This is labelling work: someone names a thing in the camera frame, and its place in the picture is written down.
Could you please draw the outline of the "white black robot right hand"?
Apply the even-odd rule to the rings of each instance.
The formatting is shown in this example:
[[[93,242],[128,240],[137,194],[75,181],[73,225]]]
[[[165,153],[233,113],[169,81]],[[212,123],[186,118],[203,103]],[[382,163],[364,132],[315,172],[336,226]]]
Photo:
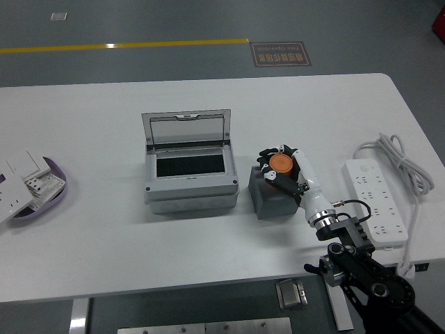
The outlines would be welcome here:
[[[291,159],[296,168],[295,177],[286,176],[272,167],[272,157],[277,154]],[[266,183],[292,197],[304,209],[309,226],[319,230],[335,222],[334,206],[322,194],[316,172],[302,150],[281,144],[262,150],[257,161]]]

